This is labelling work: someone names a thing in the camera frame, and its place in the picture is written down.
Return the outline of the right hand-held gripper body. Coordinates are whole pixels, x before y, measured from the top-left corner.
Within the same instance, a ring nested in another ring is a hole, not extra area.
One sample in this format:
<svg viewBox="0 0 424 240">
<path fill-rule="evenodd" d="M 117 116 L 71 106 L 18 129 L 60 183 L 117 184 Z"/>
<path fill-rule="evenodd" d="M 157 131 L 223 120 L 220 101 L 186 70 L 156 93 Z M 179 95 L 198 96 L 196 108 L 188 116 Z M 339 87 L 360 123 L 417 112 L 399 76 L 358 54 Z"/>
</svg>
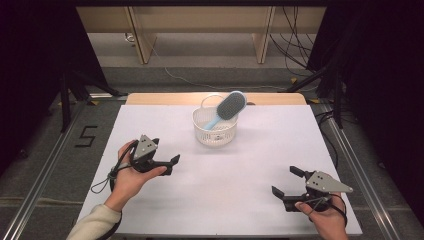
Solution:
<svg viewBox="0 0 424 240">
<path fill-rule="evenodd" d="M 332 178 L 321 171 L 304 171 L 306 192 L 300 196 L 283 197 L 283 204 L 287 212 L 298 212 L 295 207 L 297 202 L 307 203 L 313 210 L 318 212 L 326 211 L 331 205 L 331 194 L 351 193 L 353 188 Z"/>
</svg>

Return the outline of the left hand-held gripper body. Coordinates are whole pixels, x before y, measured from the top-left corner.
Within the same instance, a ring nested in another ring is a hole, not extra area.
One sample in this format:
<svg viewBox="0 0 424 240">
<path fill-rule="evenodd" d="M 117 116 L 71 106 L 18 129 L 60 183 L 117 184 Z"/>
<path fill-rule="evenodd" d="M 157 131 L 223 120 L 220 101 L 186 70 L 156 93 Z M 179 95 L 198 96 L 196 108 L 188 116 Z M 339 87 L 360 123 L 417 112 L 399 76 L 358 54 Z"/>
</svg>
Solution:
<svg viewBox="0 0 424 240">
<path fill-rule="evenodd" d="M 165 166 L 166 170 L 162 176 L 171 175 L 173 164 L 170 161 L 162 162 L 153 159 L 158 145 L 155 145 L 152 140 L 146 135 L 140 137 L 131 153 L 130 165 L 140 173 L 147 173 L 154 168 Z"/>
</svg>

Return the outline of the white plastic basket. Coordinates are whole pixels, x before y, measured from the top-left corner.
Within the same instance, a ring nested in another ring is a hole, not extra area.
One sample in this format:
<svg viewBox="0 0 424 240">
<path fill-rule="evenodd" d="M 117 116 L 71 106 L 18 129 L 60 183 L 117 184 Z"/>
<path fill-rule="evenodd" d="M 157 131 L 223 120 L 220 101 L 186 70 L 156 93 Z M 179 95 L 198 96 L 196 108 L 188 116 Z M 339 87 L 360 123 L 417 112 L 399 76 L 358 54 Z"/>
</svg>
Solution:
<svg viewBox="0 0 424 240">
<path fill-rule="evenodd" d="M 205 146 L 221 147 L 235 138 L 238 116 L 218 122 L 211 130 L 204 129 L 216 115 L 216 103 L 213 103 L 213 100 L 220 102 L 223 99 L 219 94 L 210 94 L 202 99 L 200 106 L 192 113 L 195 137 Z"/>
</svg>

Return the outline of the blue hairbrush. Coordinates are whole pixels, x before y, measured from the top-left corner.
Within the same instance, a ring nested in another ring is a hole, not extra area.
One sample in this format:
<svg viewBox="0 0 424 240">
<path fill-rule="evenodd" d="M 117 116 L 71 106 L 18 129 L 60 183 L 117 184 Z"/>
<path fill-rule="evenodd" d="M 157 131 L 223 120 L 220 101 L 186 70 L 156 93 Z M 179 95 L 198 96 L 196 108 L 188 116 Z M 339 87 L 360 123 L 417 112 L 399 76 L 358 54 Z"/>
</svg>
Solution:
<svg viewBox="0 0 424 240">
<path fill-rule="evenodd" d="M 241 91 L 230 92 L 216 107 L 215 117 L 205 126 L 211 130 L 220 121 L 227 121 L 238 115 L 247 105 L 247 97 Z"/>
</svg>

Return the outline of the person's left hand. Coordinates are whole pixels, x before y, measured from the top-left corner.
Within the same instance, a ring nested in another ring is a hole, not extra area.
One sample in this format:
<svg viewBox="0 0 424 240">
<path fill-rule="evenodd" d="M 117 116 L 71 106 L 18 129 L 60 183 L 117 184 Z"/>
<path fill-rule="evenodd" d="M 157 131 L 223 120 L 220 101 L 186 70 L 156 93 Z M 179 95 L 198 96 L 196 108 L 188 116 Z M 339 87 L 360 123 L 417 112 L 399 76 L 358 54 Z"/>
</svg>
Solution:
<svg viewBox="0 0 424 240">
<path fill-rule="evenodd" d="M 166 167 L 157 167 L 146 173 L 140 173 L 132 167 L 120 170 L 114 189 L 104 205 L 113 211 L 121 212 L 127 202 L 139 193 L 147 181 L 160 176 L 166 170 Z"/>
</svg>

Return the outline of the person's right hand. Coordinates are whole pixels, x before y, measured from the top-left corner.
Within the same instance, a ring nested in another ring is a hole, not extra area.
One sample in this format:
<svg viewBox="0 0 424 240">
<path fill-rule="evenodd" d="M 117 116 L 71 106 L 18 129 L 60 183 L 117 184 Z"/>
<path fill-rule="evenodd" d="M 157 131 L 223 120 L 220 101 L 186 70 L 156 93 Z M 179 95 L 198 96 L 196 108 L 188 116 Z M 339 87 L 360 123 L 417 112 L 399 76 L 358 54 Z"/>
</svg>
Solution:
<svg viewBox="0 0 424 240">
<path fill-rule="evenodd" d="M 344 203 L 339 193 L 333 193 L 332 204 L 335 208 L 323 212 L 317 212 L 303 202 L 297 202 L 295 207 L 310 218 L 324 240 L 349 240 L 345 229 L 346 222 L 341 214 L 341 211 L 344 210 Z"/>
</svg>

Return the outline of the wooden table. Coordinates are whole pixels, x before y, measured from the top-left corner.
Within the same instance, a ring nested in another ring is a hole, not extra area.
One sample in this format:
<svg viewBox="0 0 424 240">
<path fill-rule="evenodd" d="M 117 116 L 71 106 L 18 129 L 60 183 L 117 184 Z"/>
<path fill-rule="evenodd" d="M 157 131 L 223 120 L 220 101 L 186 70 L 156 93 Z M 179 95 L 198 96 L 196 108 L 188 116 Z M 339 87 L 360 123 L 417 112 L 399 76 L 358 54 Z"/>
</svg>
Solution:
<svg viewBox="0 0 424 240">
<path fill-rule="evenodd" d="M 203 99 L 207 104 L 219 102 L 225 92 L 183 92 L 183 93 L 132 93 L 126 105 L 199 105 Z M 246 93 L 250 105 L 306 105 L 299 93 Z"/>
</svg>

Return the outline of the white table sheet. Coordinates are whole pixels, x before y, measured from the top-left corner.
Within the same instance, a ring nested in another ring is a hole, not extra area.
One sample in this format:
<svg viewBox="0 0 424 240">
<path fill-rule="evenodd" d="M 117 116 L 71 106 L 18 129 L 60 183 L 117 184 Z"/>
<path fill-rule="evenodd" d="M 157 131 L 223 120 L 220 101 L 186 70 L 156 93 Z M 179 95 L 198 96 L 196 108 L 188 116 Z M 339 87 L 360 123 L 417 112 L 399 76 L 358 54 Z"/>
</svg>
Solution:
<svg viewBox="0 0 424 240">
<path fill-rule="evenodd" d="M 80 214 L 86 216 L 110 193 L 102 186 L 119 148 L 141 135 L 159 139 L 155 158 L 180 158 L 169 176 L 147 182 L 123 210 L 119 235 L 151 237 L 260 238 L 312 236 L 302 213 L 286 212 L 272 190 L 305 191 L 290 173 L 337 174 L 311 108 L 256 105 L 239 115 L 235 138 L 208 147 L 195 137 L 192 106 L 124 105 L 120 108 Z"/>
</svg>

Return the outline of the black metal stand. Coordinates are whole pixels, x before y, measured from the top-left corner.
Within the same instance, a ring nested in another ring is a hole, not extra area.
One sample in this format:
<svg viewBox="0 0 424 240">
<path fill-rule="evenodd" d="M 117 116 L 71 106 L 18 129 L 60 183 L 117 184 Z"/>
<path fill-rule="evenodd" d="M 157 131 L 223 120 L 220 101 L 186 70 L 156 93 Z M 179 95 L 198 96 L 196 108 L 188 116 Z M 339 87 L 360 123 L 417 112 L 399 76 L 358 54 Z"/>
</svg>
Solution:
<svg viewBox="0 0 424 240">
<path fill-rule="evenodd" d="M 106 81 L 97 80 L 83 72 L 76 70 L 65 72 L 60 78 L 62 132 L 65 132 L 71 124 L 71 104 L 68 91 L 71 91 L 78 101 L 87 101 L 90 98 L 86 89 L 87 85 L 93 85 L 113 97 L 127 96 L 127 93 L 111 88 Z"/>
<path fill-rule="evenodd" d="M 322 67 L 320 70 L 308 76 L 306 79 L 289 87 L 286 93 L 294 93 L 303 87 L 309 85 L 315 80 L 320 79 L 316 94 L 319 98 L 333 97 L 333 117 L 337 126 L 342 129 L 341 121 L 341 99 L 342 99 L 342 82 L 341 71 L 337 67 L 332 67 L 330 64 Z"/>
</svg>

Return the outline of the black curtain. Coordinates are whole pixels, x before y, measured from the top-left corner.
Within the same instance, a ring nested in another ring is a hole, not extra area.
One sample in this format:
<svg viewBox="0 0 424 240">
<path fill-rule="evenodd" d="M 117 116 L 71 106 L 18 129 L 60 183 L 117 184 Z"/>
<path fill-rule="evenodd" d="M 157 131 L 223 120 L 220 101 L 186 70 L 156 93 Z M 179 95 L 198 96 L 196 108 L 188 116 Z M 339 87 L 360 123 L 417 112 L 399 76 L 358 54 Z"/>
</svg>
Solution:
<svg viewBox="0 0 424 240">
<path fill-rule="evenodd" d="M 0 0 L 0 175 L 60 91 L 105 76 L 75 6 L 66 0 Z"/>
<path fill-rule="evenodd" d="M 323 0 L 310 67 L 349 39 L 342 81 L 363 130 L 424 226 L 424 0 Z"/>
</svg>

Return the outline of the beige wooden desk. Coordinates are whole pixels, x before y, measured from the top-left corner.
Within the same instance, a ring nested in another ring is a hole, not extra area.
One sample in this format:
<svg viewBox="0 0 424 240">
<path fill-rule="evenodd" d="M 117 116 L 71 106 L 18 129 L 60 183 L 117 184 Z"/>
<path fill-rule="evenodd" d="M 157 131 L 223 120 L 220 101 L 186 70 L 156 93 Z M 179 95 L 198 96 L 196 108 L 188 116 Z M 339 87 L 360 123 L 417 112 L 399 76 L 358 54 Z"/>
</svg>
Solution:
<svg viewBox="0 0 424 240">
<path fill-rule="evenodd" d="M 79 7 L 88 33 L 131 33 L 142 64 L 159 33 L 248 33 L 257 62 L 266 59 L 272 33 L 316 34 L 324 7 Z"/>
</svg>

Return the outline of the aluminium floor rail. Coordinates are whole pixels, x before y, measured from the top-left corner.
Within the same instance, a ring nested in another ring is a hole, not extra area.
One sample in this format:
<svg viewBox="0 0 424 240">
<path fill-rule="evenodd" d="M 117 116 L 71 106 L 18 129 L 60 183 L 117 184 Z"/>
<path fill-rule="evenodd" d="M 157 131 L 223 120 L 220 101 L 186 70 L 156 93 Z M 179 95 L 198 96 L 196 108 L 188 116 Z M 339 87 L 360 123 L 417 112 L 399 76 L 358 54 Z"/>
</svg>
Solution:
<svg viewBox="0 0 424 240">
<path fill-rule="evenodd" d="M 343 128 L 336 122 L 336 111 L 329 103 L 324 103 L 320 106 L 324 112 L 332 111 L 333 114 L 329 117 L 328 124 L 334 135 L 338 146 L 343 153 L 345 162 L 355 178 L 363 199 L 366 201 L 368 209 L 371 211 L 373 218 L 378 225 L 380 232 L 385 240 L 400 240 L 399 231 L 396 229 L 394 222 L 384 206 L 382 199 L 378 196 L 375 186 L 371 178 L 367 176 L 365 168 L 362 166 L 360 159 L 354 151 L 351 143 Z"/>
<path fill-rule="evenodd" d="M 4 234 L 0 236 L 0 240 L 19 240 L 23 230 L 25 229 L 37 203 L 42 195 L 47 182 L 52 175 L 59 158 L 64 151 L 64 148 L 72 133 L 73 127 L 79 118 L 79 115 L 85 108 L 85 102 L 77 102 L 74 110 L 71 113 L 71 120 L 64 130 L 60 132 L 57 140 L 54 143 L 49 156 L 44 161 L 38 175 L 32 179 L 31 188 L 22 200 L 17 200 L 19 207 L 16 214 L 10 221 Z"/>
</svg>

